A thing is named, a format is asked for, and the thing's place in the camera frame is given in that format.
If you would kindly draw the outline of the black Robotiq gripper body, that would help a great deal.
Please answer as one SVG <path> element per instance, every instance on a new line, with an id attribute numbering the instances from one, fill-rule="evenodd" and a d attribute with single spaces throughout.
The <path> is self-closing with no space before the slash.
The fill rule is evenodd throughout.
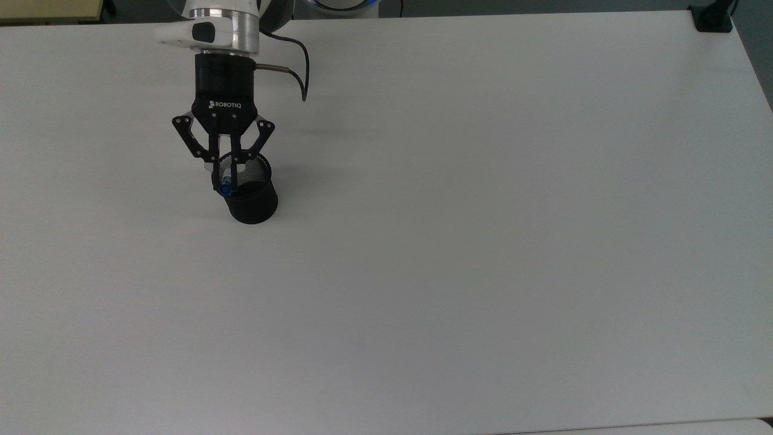
<path id="1" fill-rule="evenodd" d="M 195 101 L 191 113 L 208 134 L 238 135 L 257 118 L 255 62 L 225 53 L 195 55 Z"/>

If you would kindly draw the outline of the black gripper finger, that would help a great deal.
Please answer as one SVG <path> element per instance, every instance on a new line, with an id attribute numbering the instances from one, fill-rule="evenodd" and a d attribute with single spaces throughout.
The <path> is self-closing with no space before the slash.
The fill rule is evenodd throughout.
<path id="1" fill-rule="evenodd" d="M 176 129 L 179 137 L 196 159 L 201 159 L 205 164 L 211 166 L 211 184 L 213 189 L 219 189 L 221 186 L 220 178 L 220 134 L 218 132 L 208 132 L 207 145 L 202 146 L 191 131 L 196 119 L 193 113 L 188 112 L 172 118 L 172 126 Z"/>
<path id="2" fill-rule="evenodd" d="M 242 144 L 241 135 L 230 138 L 230 181 L 232 184 L 260 182 L 267 184 L 272 177 L 272 168 L 262 155 L 263 147 L 274 132 L 275 124 L 262 116 L 254 120 L 257 137 L 248 145 Z"/>

